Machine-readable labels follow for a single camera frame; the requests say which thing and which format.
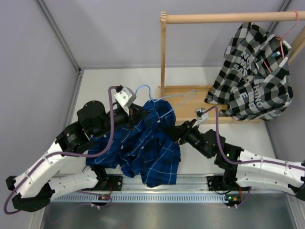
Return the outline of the blue plaid shirt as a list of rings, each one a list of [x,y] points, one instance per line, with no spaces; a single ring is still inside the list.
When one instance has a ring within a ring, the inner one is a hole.
[[[127,177],[141,175],[148,187],[175,185],[181,151],[164,128],[174,126],[176,117],[165,100],[147,101],[143,108],[149,114],[129,129],[115,130],[111,147],[99,157],[87,158],[86,165],[104,168],[121,167]]]

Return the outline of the blue wire hanger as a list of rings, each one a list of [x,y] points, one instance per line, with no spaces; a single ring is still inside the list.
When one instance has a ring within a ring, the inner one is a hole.
[[[186,102],[188,102],[190,99],[192,99],[193,97],[196,96],[197,94],[197,90],[196,89],[193,89],[193,90],[190,90],[188,91],[186,94],[175,94],[175,95],[168,95],[168,96],[163,96],[161,98],[158,98],[158,99],[153,99],[152,97],[152,93],[151,93],[151,87],[147,84],[142,84],[140,85],[139,87],[136,88],[135,90],[135,95],[137,95],[138,91],[143,88],[143,87],[146,87],[148,88],[148,96],[149,96],[149,101],[152,101],[153,103],[156,103],[160,100],[164,100],[164,99],[167,99],[167,98],[176,98],[176,97],[181,97],[181,98],[186,98],[189,94],[192,94],[190,97],[186,98],[184,101],[182,101],[180,104],[178,104],[176,107],[172,107],[171,110],[169,110],[167,113],[163,114],[162,116],[159,117],[159,119],[162,119],[164,117],[166,117],[168,114],[170,114],[171,112],[174,112],[175,109],[177,109],[178,107],[182,106],[183,104],[185,104]]]

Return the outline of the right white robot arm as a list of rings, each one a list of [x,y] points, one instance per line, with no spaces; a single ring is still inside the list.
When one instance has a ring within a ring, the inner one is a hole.
[[[190,144],[224,170],[209,180],[210,190],[272,189],[305,199],[305,164],[269,158],[226,142],[218,130],[201,133],[193,121],[170,126],[166,134],[176,143]]]

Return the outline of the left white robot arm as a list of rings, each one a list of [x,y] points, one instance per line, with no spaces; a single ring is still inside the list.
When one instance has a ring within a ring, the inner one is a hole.
[[[11,191],[9,200],[16,211],[35,212],[68,193],[105,189],[109,177],[102,166],[89,166],[81,173],[66,177],[54,178],[54,175],[93,147],[93,138],[124,125],[134,127],[149,114],[148,110],[136,104],[131,104],[128,110],[127,114],[118,105],[106,112],[100,101],[86,103],[77,112],[78,120],[56,137],[36,163],[23,174],[6,179],[7,188]]]

